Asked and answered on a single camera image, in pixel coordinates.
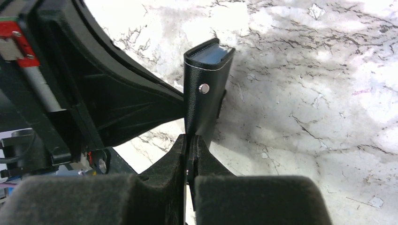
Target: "white marble tabletop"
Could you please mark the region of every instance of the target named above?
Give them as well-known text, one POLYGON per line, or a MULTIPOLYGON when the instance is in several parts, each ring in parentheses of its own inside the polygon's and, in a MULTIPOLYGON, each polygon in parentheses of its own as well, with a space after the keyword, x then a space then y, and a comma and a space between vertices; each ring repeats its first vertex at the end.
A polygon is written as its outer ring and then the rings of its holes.
MULTIPOLYGON (((181 91, 185 51, 213 37, 237 49, 211 146, 233 173, 307 176, 337 225, 398 223, 396 0, 86 4, 117 46, 181 91)), ((141 172, 183 132, 173 121, 116 149, 141 172)))

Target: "card holder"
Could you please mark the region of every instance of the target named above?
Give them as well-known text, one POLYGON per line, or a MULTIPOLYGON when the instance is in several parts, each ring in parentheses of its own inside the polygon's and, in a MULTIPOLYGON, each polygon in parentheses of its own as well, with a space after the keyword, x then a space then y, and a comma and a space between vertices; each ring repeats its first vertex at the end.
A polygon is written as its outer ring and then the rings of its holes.
POLYGON ((184 54, 184 108, 187 140, 200 135, 209 147, 213 138, 234 48, 224 49, 218 38, 184 54))

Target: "black device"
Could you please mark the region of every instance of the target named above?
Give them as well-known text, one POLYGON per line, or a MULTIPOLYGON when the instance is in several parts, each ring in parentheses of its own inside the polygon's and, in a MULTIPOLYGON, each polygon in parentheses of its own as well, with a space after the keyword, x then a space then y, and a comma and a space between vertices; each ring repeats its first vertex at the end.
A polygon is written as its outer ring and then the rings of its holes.
POLYGON ((184 94, 117 48, 82 0, 0 0, 0 132, 7 169, 27 177, 0 224, 327 225, 315 184, 236 177, 209 151, 235 49, 214 38, 184 54, 184 94), (185 119, 169 152, 137 174, 112 148, 185 119), (34 176, 86 158, 95 177, 34 176))

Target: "screw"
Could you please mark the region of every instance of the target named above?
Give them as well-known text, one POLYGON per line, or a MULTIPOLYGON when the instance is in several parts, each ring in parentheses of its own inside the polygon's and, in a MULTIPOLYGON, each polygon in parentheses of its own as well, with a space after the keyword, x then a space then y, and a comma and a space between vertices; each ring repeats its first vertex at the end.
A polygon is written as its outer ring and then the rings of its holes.
POLYGON ((210 91, 210 86, 207 83, 203 83, 199 86, 199 92, 202 94, 206 94, 210 91))
POLYGON ((22 34, 21 34, 20 32, 18 32, 18 31, 13 31, 13 32, 12 32, 12 35, 14 35, 15 37, 20 37, 20 36, 22 36, 22 34))
POLYGON ((107 172, 107 165, 105 164, 105 161, 101 158, 98 161, 98 168, 101 171, 101 173, 107 172))

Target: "black cable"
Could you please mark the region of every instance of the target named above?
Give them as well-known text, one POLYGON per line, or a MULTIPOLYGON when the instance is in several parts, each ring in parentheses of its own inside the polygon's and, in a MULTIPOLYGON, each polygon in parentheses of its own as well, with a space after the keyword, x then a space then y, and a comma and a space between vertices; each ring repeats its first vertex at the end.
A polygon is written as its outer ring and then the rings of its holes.
POLYGON ((23 157, 25 157, 26 153, 28 153, 33 146, 33 143, 36 140, 36 133, 33 133, 33 138, 31 140, 31 142, 29 143, 28 148, 23 151, 19 156, 14 156, 14 157, 9 157, 9 158, 0 158, 0 164, 9 164, 9 163, 15 163, 18 162, 19 160, 21 160, 23 157))

